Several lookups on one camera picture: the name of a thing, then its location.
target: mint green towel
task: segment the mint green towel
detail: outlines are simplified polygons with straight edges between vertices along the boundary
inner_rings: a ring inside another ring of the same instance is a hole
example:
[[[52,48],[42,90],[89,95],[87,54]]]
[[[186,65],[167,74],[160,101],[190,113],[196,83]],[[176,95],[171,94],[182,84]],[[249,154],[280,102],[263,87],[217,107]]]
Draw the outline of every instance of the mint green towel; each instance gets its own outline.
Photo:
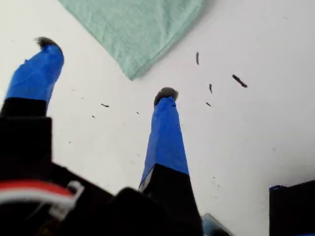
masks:
[[[203,0],[59,1],[131,80],[183,36],[203,6]]]

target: wire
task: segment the wire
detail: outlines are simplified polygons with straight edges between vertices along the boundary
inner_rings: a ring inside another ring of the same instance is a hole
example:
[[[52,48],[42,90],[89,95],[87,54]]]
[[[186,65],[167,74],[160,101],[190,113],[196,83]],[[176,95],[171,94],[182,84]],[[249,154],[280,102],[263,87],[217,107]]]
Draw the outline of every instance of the wire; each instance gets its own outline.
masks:
[[[42,202],[73,208],[75,198],[66,188],[40,180],[0,182],[0,205],[13,202]]]
[[[29,220],[31,219],[35,214],[37,214],[39,212],[39,210],[41,210],[43,207],[45,206],[45,203],[40,203],[36,209],[28,216],[25,218],[25,220]]]

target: white surface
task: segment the white surface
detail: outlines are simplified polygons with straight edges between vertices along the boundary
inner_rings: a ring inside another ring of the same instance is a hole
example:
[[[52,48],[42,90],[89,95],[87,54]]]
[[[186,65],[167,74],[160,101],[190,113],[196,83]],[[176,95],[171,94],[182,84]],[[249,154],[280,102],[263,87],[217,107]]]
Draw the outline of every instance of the white surface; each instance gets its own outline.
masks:
[[[315,1],[212,0],[205,7],[196,27],[131,82],[57,0],[2,0],[0,95],[38,51],[35,37],[57,41],[65,65],[49,108],[54,160],[116,193],[137,188],[154,96],[176,88],[200,213],[236,236],[265,236],[268,188],[315,178]]]

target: dark crumb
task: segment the dark crumb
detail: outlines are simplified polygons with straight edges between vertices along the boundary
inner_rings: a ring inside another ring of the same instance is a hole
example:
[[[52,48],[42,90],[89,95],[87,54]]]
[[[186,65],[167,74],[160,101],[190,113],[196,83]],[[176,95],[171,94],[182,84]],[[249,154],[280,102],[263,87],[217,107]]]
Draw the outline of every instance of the dark crumb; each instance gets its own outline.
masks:
[[[196,62],[199,65],[199,52],[197,52],[197,54],[196,54]]]
[[[240,78],[238,78],[236,75],[232,75],[233,79],[236,80],[241,86],[247,88],[247,85],[240,80]]]

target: blue painter's tape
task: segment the blue painter's tape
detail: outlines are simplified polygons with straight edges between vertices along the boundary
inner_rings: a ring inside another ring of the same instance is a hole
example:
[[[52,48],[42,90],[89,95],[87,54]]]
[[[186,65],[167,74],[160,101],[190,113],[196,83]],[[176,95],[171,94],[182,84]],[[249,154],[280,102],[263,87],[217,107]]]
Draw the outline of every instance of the blue painter's tape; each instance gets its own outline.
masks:
[[[179,116],[172,97],[162,98],[155,106],[141,183],[155,164],[189,175]]]
[[[48,103],[62,67],[61,50],[55,45],[44,47],[14,72],[6,98],[37,99]]]

